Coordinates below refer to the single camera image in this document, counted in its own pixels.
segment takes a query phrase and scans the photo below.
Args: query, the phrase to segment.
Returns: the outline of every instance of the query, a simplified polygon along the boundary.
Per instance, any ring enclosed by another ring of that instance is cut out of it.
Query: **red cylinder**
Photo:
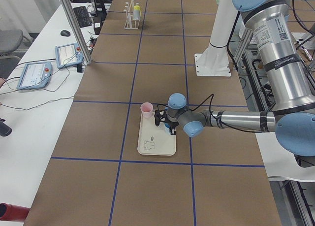
[[[30,209],[17,205],[10,205],[6,203],[0,204],[0,220],[24,222]]]

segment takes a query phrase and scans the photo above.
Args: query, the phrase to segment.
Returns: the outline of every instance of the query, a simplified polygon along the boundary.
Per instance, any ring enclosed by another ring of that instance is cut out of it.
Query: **black mouse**
[[[60,35],[62,35],[62,36],[70,36],[71,33],[70,33],[69,31],[67,31],[67,30],[62,30],[62,31],[60,32]]]

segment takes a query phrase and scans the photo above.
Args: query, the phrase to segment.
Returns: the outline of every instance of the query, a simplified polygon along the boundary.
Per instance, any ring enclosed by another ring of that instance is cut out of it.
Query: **keyboard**
[[[85,6],[73,8],[73,11],[81,28],[92,25],[88,10]]]

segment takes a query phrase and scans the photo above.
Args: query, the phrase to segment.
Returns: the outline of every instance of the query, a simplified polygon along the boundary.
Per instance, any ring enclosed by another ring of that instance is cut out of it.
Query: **gray chair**
[[[20,61],[21,58],[11,55],[11,53],[19,48],[22,39],[22,30],[0,31],[0,59],[17,59]]]

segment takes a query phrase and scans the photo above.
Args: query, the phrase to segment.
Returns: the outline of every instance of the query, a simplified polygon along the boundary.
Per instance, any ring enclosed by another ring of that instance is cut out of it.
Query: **white tray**
[[[149,119],[141,115],[138,152],[142,155],[172,156],[176,152],[176,136],[166,132],[164,123],[156,127],[154,115]]]

